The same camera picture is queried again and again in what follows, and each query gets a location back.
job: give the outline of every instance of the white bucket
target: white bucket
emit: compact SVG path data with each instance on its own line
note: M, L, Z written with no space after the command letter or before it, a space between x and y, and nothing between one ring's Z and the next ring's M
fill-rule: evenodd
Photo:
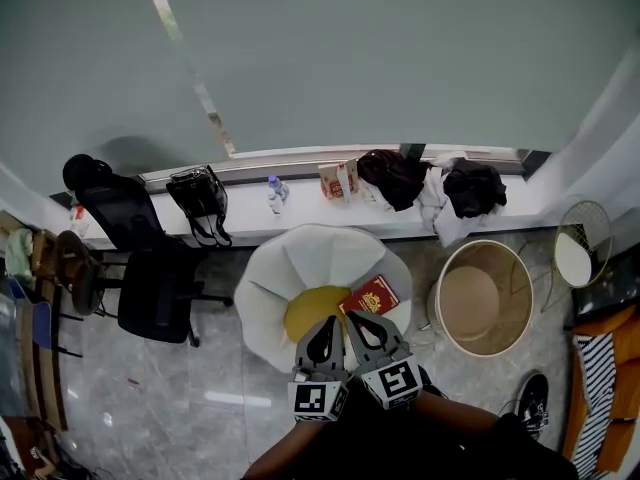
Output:
M427 300L431 325L475 357L494 357L512 348L528 327L532 309L527 268L509 247L493 240L475 240L458 249Z

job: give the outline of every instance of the shoe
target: shoe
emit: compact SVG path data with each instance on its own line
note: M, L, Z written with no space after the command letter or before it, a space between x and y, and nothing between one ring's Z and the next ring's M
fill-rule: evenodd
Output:
M542 429L549 424L548 398L547 378L540 372L533 372L520 390L516 416L536 441Z

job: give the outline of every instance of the marble floor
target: marble floor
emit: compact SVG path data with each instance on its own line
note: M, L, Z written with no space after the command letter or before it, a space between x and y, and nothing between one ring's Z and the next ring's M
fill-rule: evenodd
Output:
M509 410L528 372L542 371L550 383L550 424L541 441L559 449L570 377L562 326L571 320L571 297L555 283L551 306L540 311L549 290L553 236L530 231L488 237L516 252L528 242L521 257L534 280L535 299L526 334L493 359L472 358L433 330L418 330L426 319L426 294L452 251L436 240L387 245L412 272L414 305L406 337L434 384L454 400L499 413ZM250 255L214 252L198 275L207 289L232 292ZM117 275L117 267L112 270ZM104 302L117 312L118 292L108 291ZM198 349L138 338L115 320L95 315L62 322L61 345L84 354L60 356L69 423L63 440L79 462L117 479L237 479L293 426L289 375L247 350L235 308L197 301L192 321L202 337Z

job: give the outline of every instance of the window blind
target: window blind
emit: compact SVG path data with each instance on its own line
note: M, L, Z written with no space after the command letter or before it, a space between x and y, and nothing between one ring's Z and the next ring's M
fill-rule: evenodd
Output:
M640 0L168 1L239 152L557 151L640 16Z
M0 0L0 161L38 192L89 153L120 173L227 158L151 0Z

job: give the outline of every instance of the black bag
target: black bag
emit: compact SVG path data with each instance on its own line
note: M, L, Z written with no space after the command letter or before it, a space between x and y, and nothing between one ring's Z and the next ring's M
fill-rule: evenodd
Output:
M227 215L227 193L218 177L211 170L211 167L202 165L171 175L171 181L167 183L167 190L185 213L187 219L189 219L191 233L202 247L231 246L231 237L222 227ZM218 236L216 236L211 226L211 221L209 220L211 215L216 218L216 233ZM207 218L210 233L207 233L196 220L198 217ZM198 235L213 240L214 243L202 243L198 239Z

